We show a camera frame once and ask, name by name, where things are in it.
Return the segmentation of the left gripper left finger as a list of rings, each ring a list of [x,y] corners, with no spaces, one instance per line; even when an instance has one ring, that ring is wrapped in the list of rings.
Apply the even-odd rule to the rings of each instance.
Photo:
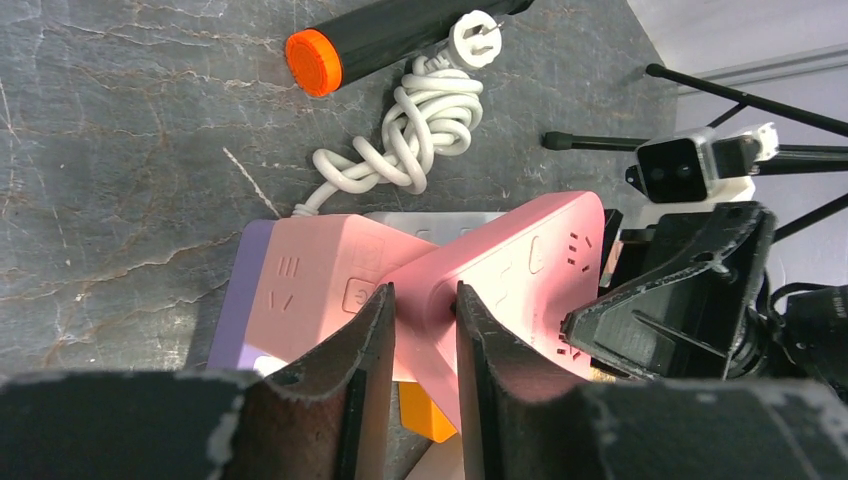
[[[5,479],[379,479],[395,291],[290,365],[44,371],[1,387]]]

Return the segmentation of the pink triangular socket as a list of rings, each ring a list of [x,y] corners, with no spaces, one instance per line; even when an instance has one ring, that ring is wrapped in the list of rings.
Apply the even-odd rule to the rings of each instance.
[[[544,357],[589,379],[590,355],[564,343],[560,325],[597,297],[604,224],[595,193],[549,193],[384,276],[395,290],[395,357],[455,428],[458,285]]]

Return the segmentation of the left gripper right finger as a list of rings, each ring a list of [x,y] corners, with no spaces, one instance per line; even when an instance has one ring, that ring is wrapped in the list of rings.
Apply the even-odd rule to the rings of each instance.
[[[469,479],[843,479],[847,408],[806,380],[595,383],[507,330],[460,284]]]

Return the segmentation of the tan cube socket adapter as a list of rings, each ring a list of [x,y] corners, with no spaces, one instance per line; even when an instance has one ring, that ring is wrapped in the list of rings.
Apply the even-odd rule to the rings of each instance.
[[[433,443],[406,476],[406,480],[464,480],[463,444],[459,434]]]

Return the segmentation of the pink cube socket adapter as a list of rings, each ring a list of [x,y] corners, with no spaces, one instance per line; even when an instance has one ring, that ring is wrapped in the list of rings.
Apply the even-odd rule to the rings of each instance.
[[[381,279],[435,244],[361,215],[278,221],[247,322],[252,367],[268,375],[345,326]]]

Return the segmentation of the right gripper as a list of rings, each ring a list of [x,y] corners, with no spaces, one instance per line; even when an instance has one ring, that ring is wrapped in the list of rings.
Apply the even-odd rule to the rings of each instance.
[[[603,296],[565,317],[565,343],[640,380],[808,377],[846,395],[847,290],[770,286],[773,212],[749,201],[668,214],[622,244],[623,214],[604,216]],[[620,286],[605,294],[618,258]]]

